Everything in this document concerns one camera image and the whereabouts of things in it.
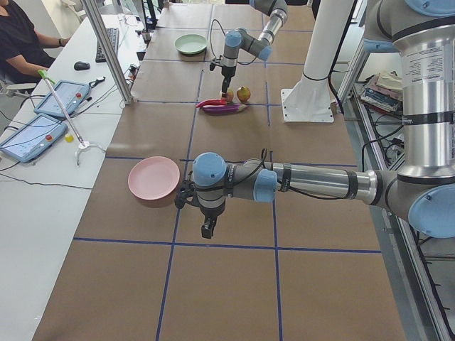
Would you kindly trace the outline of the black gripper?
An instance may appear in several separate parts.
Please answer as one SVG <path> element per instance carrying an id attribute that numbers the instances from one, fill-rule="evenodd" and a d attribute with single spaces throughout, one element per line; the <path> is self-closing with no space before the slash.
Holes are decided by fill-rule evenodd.
<path id="1" fill-rule="evenodd" d="M 214 229 L 218 217 L 225 211 L 225 203 L 217 207 L 200 207 L 200 211 L 204 215 L 204 223 L 201 226 L 201 236 L 202 238 L 210 238 L 214 234 Z"/>
<path id="2" fill-rule="evenodd" d="M 222 76 L 223 84 L 221 88 L 221 97 L 226 97 L 229 89 L 230 89 L 230 81 L 235 76 L 236 67 L 235 66 L 222 66 Z"/>

